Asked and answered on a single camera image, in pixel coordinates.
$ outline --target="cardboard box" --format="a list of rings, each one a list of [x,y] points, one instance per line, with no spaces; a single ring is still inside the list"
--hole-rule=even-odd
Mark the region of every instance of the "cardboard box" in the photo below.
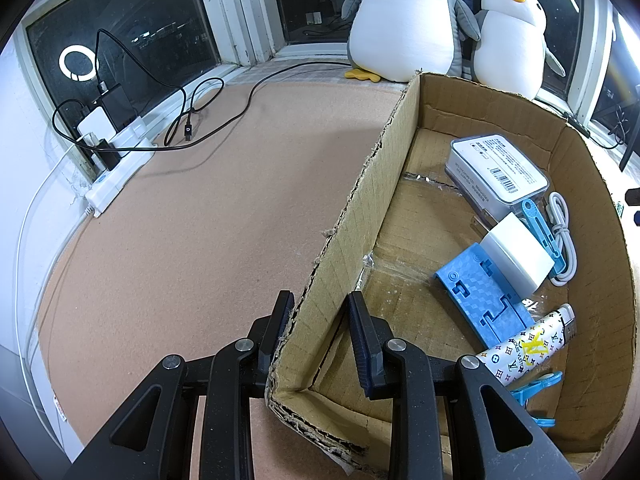
[[[564,381],[536,396],[529,409],[556,418],[549,436],[589,479],[604,476],[638,424],[640,244],[633,212],[619,218],[614,206],[628,188],[623,176],[602,150],[536,104],[421,74],[364,163],[270,371],[271,409],[347,470],[385,474],[391,421],[391,401],[366,399],[358,384],[340,310],[348,292],[362,288],[371,313],[427,354],[455,360],[481,350],[433,273],[479,241],[470,227],[472,209],[444,173],[450,142],[488,133],[507,137],[549,177],[549,192],[565,197],[578,254],[568,286],[546,280],[532,298],[539,316],[571,303],[578,334],[532,372],[563,370]],[[449,468],[444,413],[441,434]]]

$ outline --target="white ring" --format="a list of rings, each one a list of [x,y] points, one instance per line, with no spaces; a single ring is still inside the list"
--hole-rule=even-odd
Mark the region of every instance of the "white ring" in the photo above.
[[[66,67],[65,59],[66,55],[71,52],[79,52],[80,54],[84,54],[88,57],[89,61],[91,61],[91,72],[83,75],[74,74]],[[95,77],[95,67],[96,67],[96,59],[94,51],[90,48],[87,48],[83,45],[69,45],[65,50],[60,52],[60,59],[58,60],[58,64],[60,65],[60,70],[62,73],[67,76],[69,79],[73,81],[89,81],[89,79],[93,79]]]

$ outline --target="penguin plush toy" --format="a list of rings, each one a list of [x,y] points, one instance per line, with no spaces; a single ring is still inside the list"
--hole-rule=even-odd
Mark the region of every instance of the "penguin plush toy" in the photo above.
[[[345,0],[342,18],[353,18],[347,49],[354,70],[345,76],[361,80],[407,82],[416,70],[460,76],[458,24],[480,39],[462,0]]]
[[[472,55],[472,76],[487,86],[533,99],[542,86],[545,61],[564,77],[546,47],[546,15],[538,0],[482,0],[476,14],[481,40]]]

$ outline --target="barcode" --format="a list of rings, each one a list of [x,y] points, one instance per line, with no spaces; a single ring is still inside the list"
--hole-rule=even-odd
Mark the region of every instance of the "barcode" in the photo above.
[[[502,187],[507,190],[507,193],[516,193],[518,191],[516,185],[509,179],[508,176],[506,176],[502,172],[500,168],[494,168],[493,170],[489,171],[491,171],[491,174],[497,179],[498,182],[500,182],[500,184],[502,184]]]

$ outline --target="blue plastic clip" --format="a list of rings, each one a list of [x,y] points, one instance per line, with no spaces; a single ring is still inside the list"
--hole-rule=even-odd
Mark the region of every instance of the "blue plastic clip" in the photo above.
[[[460,253],[435,275],[485,348],[507,341],[534,323],[516,291],[479,244]]]
[[[536,240],[545,248],[545,251],[554,261],[554,266],[549,271],[549,277],[554,278],[560,274],[566,267],[566,262],[554,236],[546,225],[545,219],[542,217],[540,210],[533,200],[526,198],[522,201],[522,215],[525,225],[536,237]]]
[[[554,372],[552,374],[543,375],[542,377],[531,381],[526,386],[511,391],[511,395],[518,401],[519,405],[526,406],[527,400],[535,394],[540,393],[545,388],[558,384],[562,380],[562,372]],[[540,428],[552,428],[556,425],[556,421],[552,418],[535,418],[536,424]]]

